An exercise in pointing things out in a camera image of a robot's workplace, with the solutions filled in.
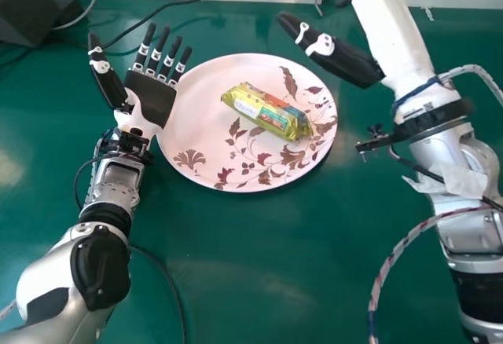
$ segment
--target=robot finger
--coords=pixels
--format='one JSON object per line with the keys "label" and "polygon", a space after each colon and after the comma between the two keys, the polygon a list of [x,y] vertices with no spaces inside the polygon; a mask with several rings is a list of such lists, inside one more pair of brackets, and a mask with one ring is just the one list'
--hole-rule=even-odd
{"label": "robot finger", "polygon": [[149,55],[150,43],[152,42],[154,32],[156,32],[156,24],[150,24],[149,29],[145,34],[145,38],[143,39],[143,43],[140,45],[140,49],[138,50],[136,61],[132,67],[133,71],[137,71],[138,73],[143,72],[143,67],[145,66],[145,62],[147,61],[147,57]]}
{"label": "robot finger", "polygon": [[150,57],[149,66],[145,71],[145,75],[148,77],[154,78],[156,75],[157,66],[159,65],[159,61],[163,56],[164,45],[166,44],[167,37],[170,34],[170,28],[165,27],[163,30],[163,34],[160,36],[159,41],[156,45],[156,48],[152,52],[152,56]]}
{"label": "robot finger", "polygon": [[385,77],[371,54],[321,33],[289,13],[281,12],[277,19],[283,29],[295,39],[296,45],[330,73],[362,89],[367,89]]}
{"label": "robot finger", "polygon": [[174,58],[178,50],[180,49],[180,45],[182,44],[182,37],[178,36],[171,46],[170,51],[167,53],[166,58],[164,59],[163,66],[160,69],[159,75],[157,76],[157,81],[161,81],[166,83],[167,77],[170,74],[171,68],[173,67]]}
{"label": "robot finger", "polygon": [[100,41],[94,34],[89,34],[88,50],[93,77],[108,105],[113,110],[128,111],[130,107],[126,103],[127,93],[124,85],[110,66]]}
{"label": "robot finger", "polygon": [[182,58],[180,59],[176,68],[174,69],[170,81],[167,83],[169,87],[172,87],[174,89],[177,86],[178,82],[180,81],[180,78],[185,73],[185,68],[191,55],[192,55],[192,48],[190,47],[185,48],[185,51],[183,51],[182,54]]}

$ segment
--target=ceramic plate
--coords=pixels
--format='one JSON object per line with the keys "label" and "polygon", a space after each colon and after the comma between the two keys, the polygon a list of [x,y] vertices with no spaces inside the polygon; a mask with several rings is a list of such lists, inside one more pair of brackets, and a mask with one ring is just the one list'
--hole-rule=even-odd
{"label": "ceramic plate", "polygon": [[[242,82],[307,113],[312,138],[288,143],[220,101]],[[329,152],[337,109],[326,85],[293,61],[258,53],[210,60],[189,71],[160,147],[169,163],[191,181],[227,192],[257,192],[285,185],[312,170]]]}

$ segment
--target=robotic hand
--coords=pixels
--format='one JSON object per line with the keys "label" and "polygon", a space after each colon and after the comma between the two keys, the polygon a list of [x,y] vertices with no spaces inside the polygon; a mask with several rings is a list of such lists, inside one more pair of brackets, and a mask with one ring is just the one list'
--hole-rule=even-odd
{"label": "robotic hand", "polygon": [[[418,173],[418,191],[431,200],[435,215],[463,208],[476,212],[440,221],[442,250],[456,285],[464,333],[475,344],[503,343],[503,224],[497,190],[499,162],[494,151],[475,138],[467,115],[472,106],[453,88],[451,78],[475,72],[502,102],[503,93],[481,68],[468,65],[437,75],[420,32],[401,0],[340,0],[352,4],[369,41],[372,55],[331,35],[322,34],[288,13],[278,15],[281,26],[306,55],[331,73],[362,88],[378,82],[395,92],[394,129],[384,134],[371,126],[373,139],[356,145],[361,154],[389,147],[390,154]],[[402,159],[392,145],[409,141],[417,163]],[[482,177],[480,196],[450,189],[450,176],[431,172],[438,165],[457,180]],[[433,177],[444,185],[431,185]],[[373,314],[376,306],[370,309]],[[372,337],[370,342],[377,342]]]}
{"label": "robotic hand", "polygon": [[100,161],[77,224],[22,273],[16,298],[26,323],[0,335],[0,343],[94,343],[129,292],[128,238],[141,178],[145,166],[152,163],[152,138],[166,126],[176,97],[174,88],[192,52],[185,50],[168,80],[182,42],[177,38],[156,74],[169,34],[166,27],[145,68],[155,28],[150,25],[124,84],[98,38],[89,36],[91,70],[118,125],[109,139],[99,140],[95,158],[84,164],[94,166]]}

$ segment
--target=green tabletop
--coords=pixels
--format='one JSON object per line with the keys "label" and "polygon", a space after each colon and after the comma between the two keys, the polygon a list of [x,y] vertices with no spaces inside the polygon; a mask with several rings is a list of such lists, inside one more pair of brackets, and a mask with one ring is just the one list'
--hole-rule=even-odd
{"label": "green tabletop", "polygon": [[[89,27],[103,42],[155,9],[154,0],[98,0],[88,24],[53,35],[41,49],[0,69],[0,306],[15,296],[23,269],[44,255],[78,210],[72,179],[100,134],[114,125],[88,69]],[[366,47],[351,8],[201,2],[155,18],[192,45],[189,68],[230,53],[270,53],[306,65],[332,91],[340,126],[332,151],[306,177],[277,190],[229,194],[185,179],[153,147],[156,163],[141,187],[132,241],[161,257],[182,293],[193,344],[366,341],[369,292],[383,260],[416,223],[427,199],[385,151],[363,163],[354,150],[366,127],[390,127],[390,90],[363,91],[322,71],[276,24],[288,10],[313,26]],[[438,71],[484,66],[503,85],[503,12],[434,9],[413,15]],[[110,49],[124,76],[146,25]],[[0,64],[22,49],[0,47]],[[503,156],[502,107],[475,76],[456,80],[474,100],[478,137]],[[406,152],[406,146],[399,150]],[[83,177],[82,189],[88,182]],[[104,344],[180,343],[173,295],[152,264],[135,255],[130,294],[102,336]],[[434,232],[415,243],[391,273],[378,314],[382,343],[463,342],[457,300]],[[0,331],[22,323],[17,313]]]}

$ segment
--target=yellow wrapper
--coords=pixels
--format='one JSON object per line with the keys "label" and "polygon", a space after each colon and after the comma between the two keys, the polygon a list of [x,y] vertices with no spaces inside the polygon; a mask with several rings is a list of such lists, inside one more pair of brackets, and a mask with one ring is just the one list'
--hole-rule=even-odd
{"label": "yellow wrapper", "polygon": [[264,130],[286,141],[313,135],[305,113],[248,82],[224,93],[222,101]]}

